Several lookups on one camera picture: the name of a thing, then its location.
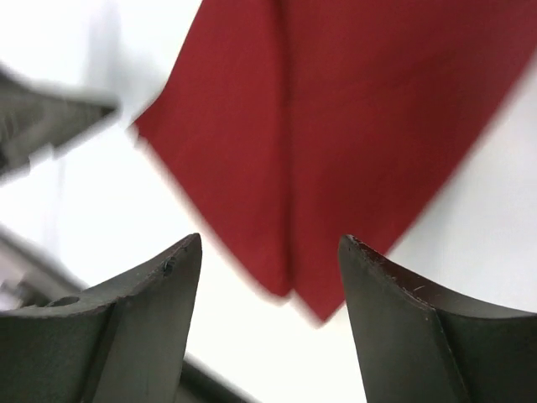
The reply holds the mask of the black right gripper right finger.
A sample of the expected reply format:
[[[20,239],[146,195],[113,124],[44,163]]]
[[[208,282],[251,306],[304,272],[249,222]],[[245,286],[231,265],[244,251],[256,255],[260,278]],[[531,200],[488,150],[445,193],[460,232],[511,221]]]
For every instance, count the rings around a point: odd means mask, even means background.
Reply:
[[[534,313],[445,288],[351,236],[338,258],[368,401],[535,402]]]

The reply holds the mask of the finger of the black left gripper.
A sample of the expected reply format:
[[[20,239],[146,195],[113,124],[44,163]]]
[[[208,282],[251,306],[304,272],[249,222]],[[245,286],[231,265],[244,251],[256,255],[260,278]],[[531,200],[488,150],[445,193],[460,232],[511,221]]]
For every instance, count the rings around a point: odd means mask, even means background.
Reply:
[[[58,149],[117,111],[117,100],[48,84],[30,84],[1,68],[1,176]]]

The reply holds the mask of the red cloth napkin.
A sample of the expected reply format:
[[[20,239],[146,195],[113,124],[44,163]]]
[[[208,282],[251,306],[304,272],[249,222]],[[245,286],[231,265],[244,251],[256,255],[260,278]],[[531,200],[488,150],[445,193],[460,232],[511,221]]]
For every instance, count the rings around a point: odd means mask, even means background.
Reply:
[[[388,251],[535,49],[533,1],[204,1],[136,124],[246,271],[325,321],[340,237]]]

